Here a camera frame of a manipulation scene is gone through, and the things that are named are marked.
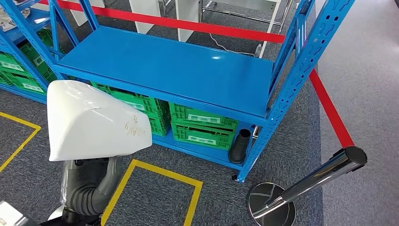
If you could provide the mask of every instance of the blue shelf board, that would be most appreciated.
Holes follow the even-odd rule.
[[[167,101],[179,97],[261,118],[272,65],[257,57],[100,26],[58,61],[56,70],[141,87],[148,91],[142,94]]]
[[[251,125],[248,123],[240,122],[236,133],[242,128],[250,129]],[[218,148],[194,145],[190,143],[180,142],[173,139],[172,129],[168,131],[165,137],[153,135],[152,142],[167,148],[174,149],[192,156],[196,156],[208,161],[212,161],[236,170],[242,169],[242,164],[234,164],[229,161],[227,157],[227,150],[222,150]]]
[[[50,23],[50,13],[47,11],[29,8],[31,13],[26,18],[26,21],[32,26],[32,28],[37,32],[40,29],[44,28],[46,25]],[[22,32],[16,27],[6,32],[6,35],[15,43],[18,44],[25,40],[25,36]]]
[[[3,44],[0,44],[0,51],[5,53],[9,52],[8,47]]]
[[[34,101],[40,102],[42,104],[46,104],[47,100],[46,100],[46,95],[41,95],[41,94],[36,94],[36,93],[32,93],[29,91],[25,91],[22,89],[18,89],[18,87],[16,86],[6,86],[3,84],[0,84],[0,89],[6,90],[8,92],[32,99]]]

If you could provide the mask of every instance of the stanchion base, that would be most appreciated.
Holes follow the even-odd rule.
[[[290,202],[265,216],[255,219],[254,213],[275,200],[284,189],[274,183],[258,184],[248,197],[248,208],[252,218],[259,226],[291,226],[295,220],[295,205]]]

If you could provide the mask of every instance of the yellow floor marking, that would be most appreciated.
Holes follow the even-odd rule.
[[[190,226],[191,222],[192,222],[192,218],[194,216],[195,208],[197,206],[198,199],[200,197],[200,193],[201,193],[201,189],[202,189],[202,181],[198,181],[193,178],[189,178],[184,175],[169,171],[167,169],[153,166],[148,163],[145,163],[145,162],[142,162],[139,160],[135,160],[135,159],[133,159],[130,162],[129,167],[125,172],[125,175],[123,175],[123,178],[120,181],[114,195],[112,196],[110,203],[108,204],[107,208],[105,209],[104,214],[101,217],[101,225],[104,226],[105,223],[107,222],[113,208],[116,205],[116,202],[118,201],[120,195],[122,194],[122,191],[125,188],[126,183],[128,182],[130,175],[132,174],[132,172],[136,166],[146,169],[146,170],[149,170],[149,171],[152,171],[152,172],[159,173],[166,177],[173,178],[175,180],[179,180],[179,181],[182,181],[184,183],[194,186],[194,192],[192,193],[191,202],[190,202],[189,208],[187,210],[187,215],[186,215],[186,218],[185,218],[185,221],[183,224],[183,226]]]
[[[38,133],[38,131],[41,129],[40,126],[35,125],[33,123],[30,123],[28,121],[19,119],[15,116],[0,112],[0,116],[5,117],[7,119],[11,119],[13,121],[19,122],[25,126],[29,126],[34,128],[35,130],[32,132],[32,134],[12,153],[12,155],[0,166],[0,172],[3,171],[3,169],[14,159],[14,157],[22,150],[22,148]]]

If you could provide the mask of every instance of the gray robot arm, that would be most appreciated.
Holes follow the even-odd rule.
[[[62,191],[66,208],[88,216],[102,213],[121,176],[121,156],[66,161]]]

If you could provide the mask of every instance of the metal rack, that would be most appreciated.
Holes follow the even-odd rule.
[[[81,43],[66,23],[57,2],[49,1],[52,29],[56,28],[58,18],[74,46],[65,56],[54,57],[51,52],[57,53],[57,32],[53,32],[55,49],[48,49],[37,36],[35,26],[24,19],[18,6],[11,0],[1,4],[58,79],[64,79],[67,74],[213,112],[239,120],[238,130],[253,130],[255,125],[259,126],[258,139],[252,146],[248,146],[247,156],[242,164],[229,162],[226,151],[175,141],[171,131],[165,137],[153,136],[153,142],[156,144],[237,169],[236,180],[244,182],[353,2],[354,0],[327,0],[309,36],[306,37],[306,18],[314,0],[302,0],[276,62],[100,26],[88,0],[80,0],[80,3],[93,32]],[[7,33],[1,32],[0,37],[2,49],[10,50],[26,68],[32,67],[18,52]],[[271,93],[275,90],[282,69],[295,45],[296,60],[292,69],[278,91],[276,100],[266,109]],[[170,62],[164,61],[164,57],[171,54],[174,56],[174,67],[170,67]],[[207,65],[207,68],[198,68],[199,62],[201,65]],[[197,68],[194,72],[191,70],[193,65]],[[47,85],[34,68],[30,70],[43,86]],[[201,86],[199,78],[201,81],[212,82]],[[246,98],[247,93],[258,98]],[[25,93],[18,94],[37,100]]]

